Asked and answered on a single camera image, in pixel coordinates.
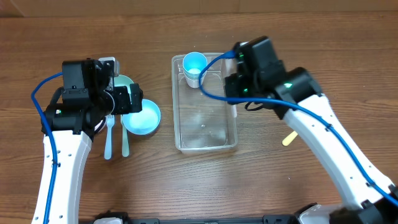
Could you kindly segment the pink cup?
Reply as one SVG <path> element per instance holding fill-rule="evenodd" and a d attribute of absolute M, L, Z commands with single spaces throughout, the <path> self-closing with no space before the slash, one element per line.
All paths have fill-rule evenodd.
<path fill-rule="evenodd" d="M 200 84 L 203 83 L 203 78 L 198 80 L 198 79 L 191 79 L 191 78 L 185 77 L 185 80 L 186 80 L 188 86 L 191 88 L 199 88 Z"/>

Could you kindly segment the blue bowl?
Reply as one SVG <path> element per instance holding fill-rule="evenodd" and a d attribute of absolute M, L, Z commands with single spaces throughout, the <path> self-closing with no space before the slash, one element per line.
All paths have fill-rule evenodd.
<path fill-rule="evenodd" d="M 126 129 L 135 135 L 145 136 L 157 130 L 161 121 L 160 108 L 151 100 L 143 99 L 142 111 L 122 115 Z"/>

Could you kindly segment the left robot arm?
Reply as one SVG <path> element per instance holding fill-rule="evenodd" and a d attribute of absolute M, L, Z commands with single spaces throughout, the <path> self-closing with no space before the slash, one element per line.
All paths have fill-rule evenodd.
<path fill-rule="evenodd" d="M 32 223 L 78 223 L 81 183 L 99 124 L 116 115 L 142 111 L 137 83 L 115 85 L 119 62 L 114 57 L 62 63 L 63 85 L 42 109 L 31 93 L 44 134 L 44 166 Z"/>

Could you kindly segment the blue cup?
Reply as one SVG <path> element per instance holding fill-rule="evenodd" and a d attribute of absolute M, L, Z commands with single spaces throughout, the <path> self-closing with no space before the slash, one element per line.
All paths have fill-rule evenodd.
<path fill-rule="evenodd" d="M 207 58 L 199 52 L 190 52 L 183 58 L 184 73 L 200 73 L 207 65 Z"/>

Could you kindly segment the light blue fork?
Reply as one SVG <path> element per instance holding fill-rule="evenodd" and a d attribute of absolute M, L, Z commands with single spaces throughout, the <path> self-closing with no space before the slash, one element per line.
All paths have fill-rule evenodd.
<path fill-rule="evenodd" d="M 106 117 L 106 142 L 105 142 L 105 149 L 104 149 L 104 158 L 106 160 L 110 160 L 112 158 L 112 145 L 113 145 L 113 127 L 115 124 L 115 117 L 114 115 L 107 115 Z"/>

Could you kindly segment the yellow fork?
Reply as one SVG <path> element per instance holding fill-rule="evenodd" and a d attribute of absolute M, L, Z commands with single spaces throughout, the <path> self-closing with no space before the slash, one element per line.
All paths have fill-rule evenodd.
<path fill-rule="evenodd" d="M 292 141 L 298 136 L 298 133 L 296 131 L 291 132 L 288 136 L 286 136 L 283 140 L 282 140 L 282 145 L 284 147 L 289 146 Z"/>

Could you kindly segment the pink bowl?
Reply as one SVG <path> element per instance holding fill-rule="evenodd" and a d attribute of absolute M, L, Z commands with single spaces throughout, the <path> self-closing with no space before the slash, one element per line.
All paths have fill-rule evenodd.
<path fill-rule="evenodd" d="M 95 126 L 95 134 L 98 134 L 99 132 L 101 132 L 101 130 L 104 128 L 104 126 L 106 125 L 106 119 L 102 119 L 101 122 L 99 122 L 96 126 Z"/>

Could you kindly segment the green bowl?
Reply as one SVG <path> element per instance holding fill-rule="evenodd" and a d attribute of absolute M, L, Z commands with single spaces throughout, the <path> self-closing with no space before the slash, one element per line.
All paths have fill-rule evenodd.
<path fill-rule="evenodd" d="M 120 86 L 126 86 L 130 87 L 130 84 L 133 84 L 134 82 L 127 76 L 125 75 L 118 75 L 117 77 L 114 78 L 114 86 L 115 87 L 120 87 Z"/>

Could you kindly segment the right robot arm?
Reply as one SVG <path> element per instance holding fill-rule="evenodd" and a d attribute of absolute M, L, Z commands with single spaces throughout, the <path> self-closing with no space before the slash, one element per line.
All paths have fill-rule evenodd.
<path fill-rule="evenodd" d="M 363 154 L 304 68 L 281 61 L 238 63 L 226 77 L 228 103 L 261 103 L 274 110 L 309 146 L 331 177 L 341 205 L 313 204 L 299 223 L 397 223 L 397 186 Z"/>

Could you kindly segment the green cup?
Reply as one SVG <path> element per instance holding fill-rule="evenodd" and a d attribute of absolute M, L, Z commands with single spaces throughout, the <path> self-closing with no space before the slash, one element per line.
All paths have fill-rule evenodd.
<path fill-rule="evenodd" d="M 191 79 L 191 80 L 198 80 L 199 77 L 200 77 L 200 73 L 188 73 L 188 72 L 185 72 L 184 75 L 185 75 L 188 79 Z"/>

